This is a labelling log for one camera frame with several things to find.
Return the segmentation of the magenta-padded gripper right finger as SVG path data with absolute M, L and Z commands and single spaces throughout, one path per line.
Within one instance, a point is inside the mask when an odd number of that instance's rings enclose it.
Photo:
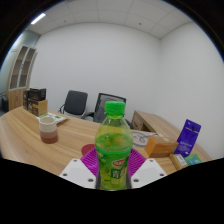
M 166 176 L 166 172 L 155 159 L 146 159 L 137 150 L 132 149 L 128 160 L 128 188 L 146 186 Z

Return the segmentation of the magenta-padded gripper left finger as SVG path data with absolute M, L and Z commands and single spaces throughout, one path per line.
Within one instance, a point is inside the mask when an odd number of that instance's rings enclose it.
M 100 176 L 96 149 L 89 150 L 81 159 L 73 158 L 60 177 L 84 188 L 98 189 Z

